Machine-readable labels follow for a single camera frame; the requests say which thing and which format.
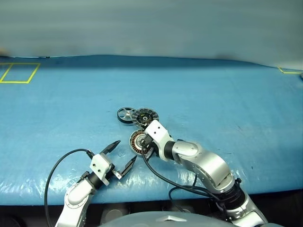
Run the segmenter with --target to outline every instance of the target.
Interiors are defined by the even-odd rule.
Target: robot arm
[[[78,183],[71,186],[64,197],[63,211],[55,227],[82,227],[85,225],[86,210],[95,192],[103,185],[109,185],[109,179],[116,176],[119,180],[133,167],[136,156],[125,166],[122,172],[116,171],[114,164],[106,156],[120,141],[108,145],[100,154],[93,156],[91,173],[85,172]]]
[[[198,143],[174,141],[157,120],[152,121],[144,132],[147,134],[143,142],[145,146],[153,142],[162,160],[174,160],[197,174],[204,186],[220,199],[218,208],[233,224],[254,227],[267,223],[249,195],[240,188],[240,180],[234,179],[226,162],[217,154]]]

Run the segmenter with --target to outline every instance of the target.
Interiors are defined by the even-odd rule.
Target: circular metal disc
[[[145,139],[146,135],[142,131],[142,129],[139,129],[137,131],[134,131],[129,138],[129,146],[131,149],[137,154],[137,155],[142,155],[142,142]]]
[[[120,110],[118,110],[117,112],[117,117],[118,120],[125,123],[125,124],[132,124],[133,120],[132,120],[132,114],[135,112],[136,110],[130,107],[123,107]]]
[[[153,120],[159,120],[158,114],[148,108],[141,108],[133,112],[133,123],[140,128],[146,128]]]

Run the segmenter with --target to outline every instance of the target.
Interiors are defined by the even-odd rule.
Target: blue plastic sheet
[[[148,107],[175,139],[197,141],[220,155],[248,193],[303,187],[303,82],[298,75],[239,61],[90,56],[38,62],[28,84],[0,83],[0,205],[41,205],[55,162],[76,148],[94,153],[121,140],[109,155],[118,169],[134,156],[128,145],[136,126],[118,121],[119,108]],[[24,79],[31,69],[12,66],[3,81]],[[0,74],[7,65],[0,65]],[[180,184],[194,175],[157,157],[151,165]],[[49,203],[89,170],[83,153],[55,171]],[[132,171],[99,190],[93,202],[168,198],[170,185],[137,158]],[[197,198],[177,192],[176,198]]]

